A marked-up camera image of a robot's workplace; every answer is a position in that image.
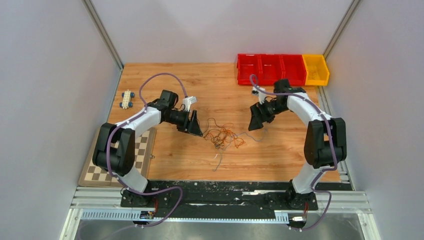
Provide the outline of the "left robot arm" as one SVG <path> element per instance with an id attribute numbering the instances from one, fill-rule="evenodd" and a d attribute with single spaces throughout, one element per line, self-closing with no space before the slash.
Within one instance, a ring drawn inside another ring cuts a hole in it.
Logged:
<path id="1" fill-rule="evenodd" d="M 153 193 L 146 189 L 149 181 L 135 167 L 136 138 L 163 122 L 175 125 L 179 132 L 203 136 L 197 111 L 190 110 L 190 106 L 197 101 L 196 97 L 185 97 L 182 110 L 175 108 L 178 100 L 177 93 L 163 90 L 159 98 L 149 102 L 135 115 L 115 124 L 106 122 L 99 129 L 92 163 L 133 192 L 133 200 L 140 207 L 152 203 Z"/>

